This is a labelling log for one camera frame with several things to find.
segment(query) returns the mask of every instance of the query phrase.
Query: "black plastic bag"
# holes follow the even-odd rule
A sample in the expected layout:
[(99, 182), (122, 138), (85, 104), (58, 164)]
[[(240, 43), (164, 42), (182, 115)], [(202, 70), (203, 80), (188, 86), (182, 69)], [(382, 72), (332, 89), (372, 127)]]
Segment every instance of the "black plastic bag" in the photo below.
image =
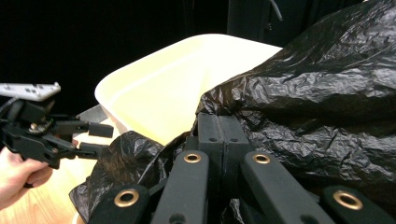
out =
[[(277, 156), (307, 189), (349, 186), (396, 214), (395, 22), (391, 0), (336, 12), (205, 93), (197, 113), (236, 115), (255, 149)], [(70, 192), (81, 216), (112, 186), (166, 178), (186, 134), (166, 147), (134, 132), (116, 139)], [(236, 200), (223, 214), (242, 223)]]

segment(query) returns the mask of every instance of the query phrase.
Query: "brass grommet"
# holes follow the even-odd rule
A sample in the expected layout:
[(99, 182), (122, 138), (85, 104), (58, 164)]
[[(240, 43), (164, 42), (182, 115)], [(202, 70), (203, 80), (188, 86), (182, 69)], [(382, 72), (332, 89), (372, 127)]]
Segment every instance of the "brass grommet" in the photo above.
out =
[[(126, 195), (130, 195), (131, 199), (125, 200)], [(137, 202), (139, 199), (139, 192), (135, 189), (123, 189), (114, 198), (114, 204), (118, 207), (129, 207)]]
[(189, 162), (189, 163), (195, 163), (201, 160), (201, 156), (198, 154), (188, 154), (184, 157), (184, 161)]
[(262, 154), (256, 154), (253, 156), (253, 160), (257, 163), (261, 163), (261, 164), (266, 164), (270, 162), (270, 158), (262, 155)]
[(343, 190), (337, 190), (333, 195), (336, 202), (352, 210), (361, 210), (363, 203), (355, 195)]

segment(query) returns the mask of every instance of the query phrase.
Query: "wooden surface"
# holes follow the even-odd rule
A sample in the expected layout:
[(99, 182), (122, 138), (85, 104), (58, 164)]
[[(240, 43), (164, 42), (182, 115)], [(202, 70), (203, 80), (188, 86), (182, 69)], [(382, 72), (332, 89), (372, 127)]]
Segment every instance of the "wooden surface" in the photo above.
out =
[[(113, 125), (109, 120), (103, 123)], [(107, 144), (119, 134), (115, 130), (113, 138), (99, 138), (80, 134), (79, 142)], [(69, 199), (69, 192), (85, 181), (92, 172), (96, 161), (63, 159), (59, 170), (53, 170), (52, 177), (43, 186), (30, 189), (18, 202), (0, 211), (0, 223), (13, 224), (70, 224), (76, 220), (76, 208)]]

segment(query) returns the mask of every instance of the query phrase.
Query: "yellow plastic bin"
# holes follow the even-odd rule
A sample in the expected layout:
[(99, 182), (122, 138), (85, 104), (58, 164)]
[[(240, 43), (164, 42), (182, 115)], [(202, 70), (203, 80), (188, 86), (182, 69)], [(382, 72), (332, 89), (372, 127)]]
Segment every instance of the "yellow plastic bin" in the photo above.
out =
[(203, 93), (279, 50), (228, 35), (193, 36), (111, 73), (95, 97), (120, 133), (165, 145), (191, 129)]

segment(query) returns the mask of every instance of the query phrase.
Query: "hand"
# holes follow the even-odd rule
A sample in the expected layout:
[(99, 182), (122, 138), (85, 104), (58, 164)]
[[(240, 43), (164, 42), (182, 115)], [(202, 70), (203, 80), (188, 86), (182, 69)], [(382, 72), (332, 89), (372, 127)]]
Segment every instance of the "hand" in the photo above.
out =
[(52, 169), (41, 161), (27, 159), (12, 153), (8, 148), (0, 151), (0, 210), (20, 199), (29, 189), (25, 183), (34, 188), (46, 183), (52, 175)]

